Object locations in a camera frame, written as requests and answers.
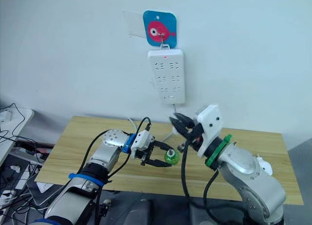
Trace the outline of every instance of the green bottle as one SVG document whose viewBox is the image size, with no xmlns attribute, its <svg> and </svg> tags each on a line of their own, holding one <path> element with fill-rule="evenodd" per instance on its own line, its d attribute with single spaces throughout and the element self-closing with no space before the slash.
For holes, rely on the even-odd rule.
<svg viewBox="0 0 312 225">
<path fill-rule="evenodd" d="M 175 165 L 179 162 L 179 160 L 180 160 L 180 154 L 178 151 L 170 149 L 165 153 L 166 163 L 169 163 L 171 165 Z"/>
</svg>

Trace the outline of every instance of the robotic arm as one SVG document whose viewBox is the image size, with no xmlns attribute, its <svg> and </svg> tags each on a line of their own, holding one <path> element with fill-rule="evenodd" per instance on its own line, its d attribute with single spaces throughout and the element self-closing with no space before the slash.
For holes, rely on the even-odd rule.
<svg viewBox="0 0 312 225">
<path fill-rule="evenodd" d="M 222 117 L 217 105 L 199 112 L 193 121 L 175 113 L 170 118 L 175 129 L 187 139 L 199 157 L 205 156 L 206 166 L 218 169 L 224 179 L 238 191 L 250 218 L 257 224 L 282 224 L 286 200 L 281 184 L 270 176 L 262 162 L 249 151 L 231 142 L 231 135 L 220 138 Z"/>
<path fill-rule="evenodd" d="M 151 160 L 154 146 L 162 150 L 172 149 L 165 143 L 158 142 L 149 133 L 148 125 L 140 133 L 127 134 L 120 130 L 109 130 L 103 134 L 100 147 L 92 155 L 86 166 L 77 174 L 70 174 L 71 179 L 62 192 L 51 203 L 44 219 L 36 220 L 31 225 L 85 225 L 96 207 L 93 200 L 99 197 L 102 187 L 108 183 L 109 173 L 118 161 L 121 152 L 132 158 L 141 159 L 141 165 L 156 167 L 171 165 Z"/>
</svg>

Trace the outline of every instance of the wooden table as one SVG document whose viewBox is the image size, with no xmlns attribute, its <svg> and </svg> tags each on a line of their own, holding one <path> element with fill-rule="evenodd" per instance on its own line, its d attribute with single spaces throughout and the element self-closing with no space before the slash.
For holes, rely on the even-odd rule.
<svg viewBox="0 0 312 225">
<path fill-rule="evenodd" d="M 156 140 L 162 140 L 172 128 L 171 124 L 152 123 L 151 134 Z M 54 146 L 36 181 L 64 185 L 67 176 L 79 169 L 85 152 L 95 136 L 107 129 L 120 129 L 134 132 L 133 125 L 128 120 L 73 116 L 62 136 Z M 253 154 L 259 154 L 270 162 L 273 176 L 282 184 L 286 191 L 286 204 L 303 205 L 298 183 L 287 154 L 281 134 L 223 129 L 222 137 L 232 134 L 232 140 L 241 148 L 248 149 Z M 181 136 L 172 136 L 166 143 L 177 147 L 183 143 Z M 89 157 L 100 145 L 101 138 L 95 142 Z M 121 153 L 115 168 L 125 160 L 126 154 Z M 155 148 L 151 159 L 164 159 L 164 151 Z M 186 179 L 191 196 L 202 197 L 206 183 L 213 171 L 204 164 L 204 158 L 199 158 L 196 152 L 189 148 L 186 163 Z M 104 186 L 108 190 L 147 192 L 170 195 L 184 195 L 180 166 L 156 168 L 149 165 L 141 166 L 139 159 L 130 159 L 127 165 L 114 177 L 113 182 Z M 210 198 L 241 200 L 234 187 L 229 185 L 221 175 L 212 184 Z"/>
</svg>

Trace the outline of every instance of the desk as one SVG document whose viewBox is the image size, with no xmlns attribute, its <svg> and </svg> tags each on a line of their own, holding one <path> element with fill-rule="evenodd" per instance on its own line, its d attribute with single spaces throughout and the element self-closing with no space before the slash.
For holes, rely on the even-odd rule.
<svg viewBox="0 0 312 225">
<path fill-rule="evenodd" d="M 170 133 L 171 124 L 152 123 L 150 132 L 156 140 L 162 140 Z M 64 185 L 67 176 L 79 169 L 85 152 L 95 136 L 107 129 L 120 129 L 133 132 L 133 125 L 128 120 L 80 117 L 73 116 L 60 139 L 54 146 L 36 181 L 51 184 Z M 274 177 L 282 184 L 286 191 L 286 204 L 303 205 L 298 183 L 287 154 L 281 134 L 223 129 L 222 137 L 232 134 L 233 141 L 239 147 L 248 149 L 253 154 L 260 154 L 266 161 L 272 164 Z M 183 143 L 181 136 L 172 136 L 166 143 L 176 147 Z M 89 158 L 100 145 L 101 138 L 97 140 L 90 151 Z M 125 160 L 126 154 L 121 153 L 114 169 Z M 151 159 L 162 160 L 164 151 L 157 148 Z M 177 164 L 170 168 L 156 168 L 149 165 L 141 166 L 140 160 L 130 159 L 128 164 L 114 177 L 113 182 L 104 186 L 108 190 L 135 191 L 170 195 L 184 195 L 180 166 Z M 200 159 L 197 153 L 189 148 L 186 163 L 186 179 L 189 193 L 192 196 L 202 197 L 207 181 L 213 175 L 213 171 L 204 164 L 204 158 Z M 210 198 L 241 200 L 236 190 L 219 175 L 209 191 Z"/>
<path fill-rule="evenodd" d="M 11 120 L 9 122 L 3 122 L 0 124 L 1 131 L 2 130 L 8 130 L 9 132 L 7 133 L 6 131 L 0 132 L 1 136 L 4 137 L 11 137 L 12 136 L 12 131 L 13 129 L 23 120 L 23 117 L 21 114 L 17 111 L 15 107 L 9 107 L 6 109 L 3 109 L 1 111 L 10 111 L 12 113 L 11 115 Z M 26 109 L 26 108 L 19 108 L 19 111 L 24 115 L 25 120 L 19 124 L 19 126 L 15 129 L 14 135 L 19 135 L 21 130 L 25 127 L 25 125 L 31 120 L 31 118 L 34 116 L 34 112 L 32 109 Z M 0 137 L 0 166 L 4 162 L 6 156 L 9 154 L 11 148 L 14 145 L 14 141 L 10 140 L 4 140 L 3 138 Z"/>
</svg>

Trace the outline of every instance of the floor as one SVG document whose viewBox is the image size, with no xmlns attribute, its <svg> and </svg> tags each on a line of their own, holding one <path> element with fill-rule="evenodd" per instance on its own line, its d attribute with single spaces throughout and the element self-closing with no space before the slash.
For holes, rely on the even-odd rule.
<svg viewBox="0 0 312 225">
<path fill-rule="evenodd" d="M 285 223 L 287 225 L 305 225 L 312 224 L 312 140 L 309 140 L 296 148 L 289 151 L 289 156 L 299 183 L 299 187 L 304 200 L 304 206 L 285 205 Z M 128 212 L 141 199 L 151 199 L 154 202 L 154 224 L 155 225 L 188 225 L 189 209 L 187 202 L 182 196 L 169 196 L 159 194 L 147 194 L 136 192 L 112 192 L 103 190 L 101 201 L 111 199 L 112 206 L 110 207 L 107 217 L 102 218 L 101 225 L 122 225 Z M 223 200 L 212 200 L 213 204 L 223 203 Z M 242 215 L 236 211 L 219 211 L 219 216 L 239 220 Z M 24 221 L 25 215 L 16 215 L 16 218 Z M 29 221 L 41 218 L 37 211 L 29 212 Z M 197 216 L 197 224 L 206 219 L 206 214 Z M 11 219 L 7 219 L 4 225 L 11 225 Z M 89 225 L 94 224 L 93 219 L 90 219 Z"/>
</svg>

